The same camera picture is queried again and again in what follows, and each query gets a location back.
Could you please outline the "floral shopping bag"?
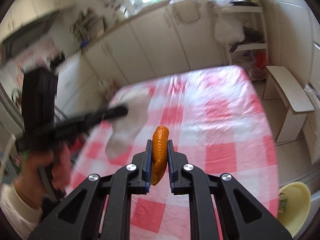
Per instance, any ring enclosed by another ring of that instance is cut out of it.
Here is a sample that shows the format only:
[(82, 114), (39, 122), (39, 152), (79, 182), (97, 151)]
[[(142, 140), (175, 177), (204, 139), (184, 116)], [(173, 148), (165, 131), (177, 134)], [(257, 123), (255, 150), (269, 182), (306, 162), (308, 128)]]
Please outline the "floral shopping bag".
[(99, 80), (99, 93), (107, 101), (110, 102), (118, 90), (113, 79)]

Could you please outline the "white step stool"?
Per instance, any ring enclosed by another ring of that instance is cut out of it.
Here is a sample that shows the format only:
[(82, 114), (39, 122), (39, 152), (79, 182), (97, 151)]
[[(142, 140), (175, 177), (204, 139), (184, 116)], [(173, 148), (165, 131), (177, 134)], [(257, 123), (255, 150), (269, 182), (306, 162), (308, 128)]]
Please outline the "white step stool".
[(301, 132), (306, 117), (315, 108), (304, 89), (290, 71), (283, 66), (267, 66), (266, 86), (263, 100), (280, 98), (286, 107), (286, 115), (278, 134), (276, 144), (292, 142)]

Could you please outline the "hanging white bin on cabinet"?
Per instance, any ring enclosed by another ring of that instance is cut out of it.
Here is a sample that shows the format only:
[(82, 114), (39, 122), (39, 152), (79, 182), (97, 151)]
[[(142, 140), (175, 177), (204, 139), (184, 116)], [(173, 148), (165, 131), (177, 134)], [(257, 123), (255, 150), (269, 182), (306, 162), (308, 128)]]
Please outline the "hanging white bin on cabinet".
[(197, 22), (201, 18), (198, 0), (171, 0), (169, 2), (175, 20), (183, 24)]

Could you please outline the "utensil rack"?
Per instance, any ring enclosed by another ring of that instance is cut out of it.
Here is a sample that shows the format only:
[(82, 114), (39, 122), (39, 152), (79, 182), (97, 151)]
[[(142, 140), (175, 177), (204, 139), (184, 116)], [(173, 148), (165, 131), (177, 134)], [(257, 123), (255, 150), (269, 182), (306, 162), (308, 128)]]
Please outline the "utensil rack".
[(80, 49), (85, 48), (92, 40), (101, 36), (105, 30), (104, 16), (99, 16), (91, 7), (79, 11), (78, 18), (70, 26), (70, 32)]

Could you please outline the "white tissue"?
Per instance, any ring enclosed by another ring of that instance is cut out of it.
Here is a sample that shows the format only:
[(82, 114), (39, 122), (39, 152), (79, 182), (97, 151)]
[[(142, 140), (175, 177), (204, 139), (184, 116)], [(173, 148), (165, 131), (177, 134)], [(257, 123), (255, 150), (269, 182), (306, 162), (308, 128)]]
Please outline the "white tissue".
[(125, 105), (128, 113), (112, 122), (112, 133), (105, 149), (109, 159), (115, 159), (129, 149), (148, 120), (150, 101), (151, 96), (146, 88), (125, 91), (121, 95), (118, 104)]

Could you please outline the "white rolling shelf cart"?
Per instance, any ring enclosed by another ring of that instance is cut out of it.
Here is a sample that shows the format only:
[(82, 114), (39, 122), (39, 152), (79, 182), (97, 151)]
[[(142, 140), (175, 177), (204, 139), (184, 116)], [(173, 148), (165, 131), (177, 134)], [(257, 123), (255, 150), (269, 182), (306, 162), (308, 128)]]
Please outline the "white rolling shelf cart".
[(268, 53), (267, 30), (262, 7), (232, 5), (212, 6), (214, 34), (232, 64), (242, 53), (261, 50)]

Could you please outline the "curled orange peel piece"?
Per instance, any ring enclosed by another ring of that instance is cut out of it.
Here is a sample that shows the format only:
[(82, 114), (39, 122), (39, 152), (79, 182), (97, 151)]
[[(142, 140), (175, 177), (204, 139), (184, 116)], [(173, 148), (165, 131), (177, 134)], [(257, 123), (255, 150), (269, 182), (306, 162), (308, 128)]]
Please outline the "curled orange peel piece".
[(158, 126), (152, 137), (152, 167), (151, 185), (156, 186), (163, 178), (168, 162), (169, 130), (165, 126)]

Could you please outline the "range hood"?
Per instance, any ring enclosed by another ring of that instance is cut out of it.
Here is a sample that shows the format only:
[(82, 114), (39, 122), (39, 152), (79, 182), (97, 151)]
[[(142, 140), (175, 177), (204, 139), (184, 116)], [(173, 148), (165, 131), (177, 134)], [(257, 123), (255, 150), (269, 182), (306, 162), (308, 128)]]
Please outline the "range hood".
[(46, 35), (60, 11), (52, 12), (18, 29), (1, 42), (1, 66)]

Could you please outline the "white plastic bag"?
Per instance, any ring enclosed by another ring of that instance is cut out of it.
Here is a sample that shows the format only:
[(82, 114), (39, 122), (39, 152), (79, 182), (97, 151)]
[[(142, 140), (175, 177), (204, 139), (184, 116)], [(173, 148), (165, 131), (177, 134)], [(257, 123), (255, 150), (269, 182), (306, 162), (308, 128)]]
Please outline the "white plastic bag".
[(218, 14), (214, 35), (217, 42), (222, 45), (233, 45), (245, 39), (242, 23), (230, 14)]

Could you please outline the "pink checkered tablecloth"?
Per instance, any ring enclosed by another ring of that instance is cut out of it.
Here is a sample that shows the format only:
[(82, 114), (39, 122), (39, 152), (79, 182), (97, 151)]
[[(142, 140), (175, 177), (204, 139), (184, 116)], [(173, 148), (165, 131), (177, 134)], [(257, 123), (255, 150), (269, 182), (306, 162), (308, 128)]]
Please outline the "pink checkered tablecloth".
[(245, 71), (216, 67), (126, 86), (112, 99), (145, 90), (151, 96), (148, 120), (119, 157), (108, 159), (108, 122), (90, 133), (73, 168), (69, 190), (90, 174), (113, 174), (143, 152), (158, 126), (169, 129), (177, 152), (207, 174), (229, 173), (275, 215), (278, 208), (278, 165), (273, 135)]

